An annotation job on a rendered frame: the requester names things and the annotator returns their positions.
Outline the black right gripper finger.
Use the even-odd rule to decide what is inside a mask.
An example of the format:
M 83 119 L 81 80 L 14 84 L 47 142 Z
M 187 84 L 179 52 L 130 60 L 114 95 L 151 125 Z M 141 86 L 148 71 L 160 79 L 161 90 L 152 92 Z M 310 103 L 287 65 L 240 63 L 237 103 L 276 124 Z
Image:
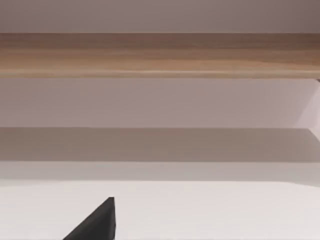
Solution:
M 115 240 L 115 198 L 108 197 L 62 240 Z

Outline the wooden shelf board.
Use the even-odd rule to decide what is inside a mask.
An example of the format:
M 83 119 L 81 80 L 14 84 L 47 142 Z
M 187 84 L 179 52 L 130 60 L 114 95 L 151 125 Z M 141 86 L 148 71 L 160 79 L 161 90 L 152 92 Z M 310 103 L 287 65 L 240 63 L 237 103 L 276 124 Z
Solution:
M 320 79 L 320 33 L 0 33 L 0 78 Z

